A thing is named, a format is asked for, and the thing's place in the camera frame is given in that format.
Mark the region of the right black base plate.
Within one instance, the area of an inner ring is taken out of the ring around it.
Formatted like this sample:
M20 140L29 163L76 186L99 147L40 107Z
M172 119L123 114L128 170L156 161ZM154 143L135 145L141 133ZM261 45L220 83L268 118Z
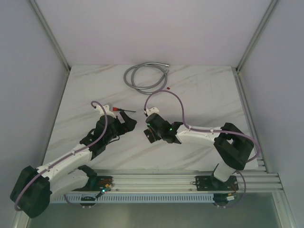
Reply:
M239 190L236 176L230 176L226 182L219 181L213 176L196 176L193 183L197 191L237 191Z

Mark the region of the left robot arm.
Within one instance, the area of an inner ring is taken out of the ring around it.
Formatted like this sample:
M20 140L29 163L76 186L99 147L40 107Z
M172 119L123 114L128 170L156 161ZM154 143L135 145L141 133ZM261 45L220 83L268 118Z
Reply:
M73 190L92 191L97 187L97 174L89 162L100 155L116 138L135 129L137 121L125 111L100 116L95 128L69 152L43 166L24 168L10 194L16 211L30 218L39 216L50 202Z

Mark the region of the black fuse box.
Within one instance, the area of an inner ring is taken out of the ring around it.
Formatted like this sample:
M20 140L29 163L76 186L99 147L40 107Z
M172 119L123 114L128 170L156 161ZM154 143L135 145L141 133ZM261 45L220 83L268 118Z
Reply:
M157 135L157 133L151 128L147 128L143 132L146 135L146 137L147 137L147 139L149 140L150 143L154 143L156 141L161 140L161 137L159 137Z

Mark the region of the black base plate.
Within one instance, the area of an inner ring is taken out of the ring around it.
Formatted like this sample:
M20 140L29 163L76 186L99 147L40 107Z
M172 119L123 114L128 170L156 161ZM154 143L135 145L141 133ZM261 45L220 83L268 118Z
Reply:
M96 176L93 178L89 178L88 183L79 188L79 191L99 191L105 188L106 184L111 185L113 183L112 176Z
M196 176L193 183L197 191L237 191L239 190L236 176L230 176L226 182L219 181L213 176Z

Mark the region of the red handled screwdriver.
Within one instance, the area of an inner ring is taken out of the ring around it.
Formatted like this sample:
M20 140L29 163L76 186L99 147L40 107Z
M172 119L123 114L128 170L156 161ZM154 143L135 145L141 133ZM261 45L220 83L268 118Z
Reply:
M124 112L133 112L133 113L135 113L135 111L132 111L132 110L125 110L125 109L121 109L121 108L117 108L117 107L113 107L113 108L112 108L112 111L113 111L113 112L121 112L121 111L124 111Z

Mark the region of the aluminium mounting rail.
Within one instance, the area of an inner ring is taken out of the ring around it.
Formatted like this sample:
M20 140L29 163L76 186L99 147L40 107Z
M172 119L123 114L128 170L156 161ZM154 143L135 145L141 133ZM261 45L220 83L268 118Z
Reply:
M97 175L112 176L111 193L193 193L197 191L196 176L210 175L203 171L174 170L96 170ZM277 173L265 171L243 171L244 177L236 174L239 190L247 193L283 192Z

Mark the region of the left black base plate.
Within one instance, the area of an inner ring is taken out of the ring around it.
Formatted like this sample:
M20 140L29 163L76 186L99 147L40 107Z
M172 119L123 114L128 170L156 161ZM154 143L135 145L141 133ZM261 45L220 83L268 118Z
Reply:
M105 188L106 184L111 185L113 183L112 176L96 176L93 178L89 178L88 183L79 188L79 191L99 191Z

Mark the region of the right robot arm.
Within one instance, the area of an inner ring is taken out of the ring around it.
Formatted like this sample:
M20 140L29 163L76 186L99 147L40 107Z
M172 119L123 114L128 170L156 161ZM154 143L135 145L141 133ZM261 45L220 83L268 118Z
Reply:
M216 165L211 176L211 186L217 190L226 186L235 171L241 171L251 155L254 143L234 124L225 123L220 128L203 128L192 130L182 122L169 123L158 113L147 116L144 131L150 143L163 140L167 143L196 143L214 147L222 161Z

